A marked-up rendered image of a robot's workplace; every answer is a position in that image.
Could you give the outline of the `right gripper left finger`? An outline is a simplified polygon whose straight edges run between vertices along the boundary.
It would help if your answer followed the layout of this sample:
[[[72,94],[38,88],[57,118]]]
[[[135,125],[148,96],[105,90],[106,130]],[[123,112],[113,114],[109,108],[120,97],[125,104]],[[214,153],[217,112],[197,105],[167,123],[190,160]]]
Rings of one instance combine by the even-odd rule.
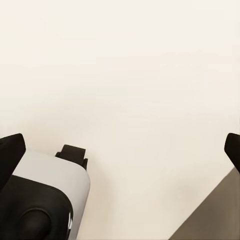
[[[0,138],[0,193],[26,152],[21,133]]]

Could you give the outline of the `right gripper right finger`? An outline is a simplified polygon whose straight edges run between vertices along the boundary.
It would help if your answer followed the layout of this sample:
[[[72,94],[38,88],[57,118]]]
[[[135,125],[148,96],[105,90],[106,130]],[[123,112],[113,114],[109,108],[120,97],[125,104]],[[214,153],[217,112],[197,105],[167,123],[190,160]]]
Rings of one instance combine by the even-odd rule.
[[[231,159],[234,167],[240,172],[240,135],[229,133],[226,138],[224,151]]]

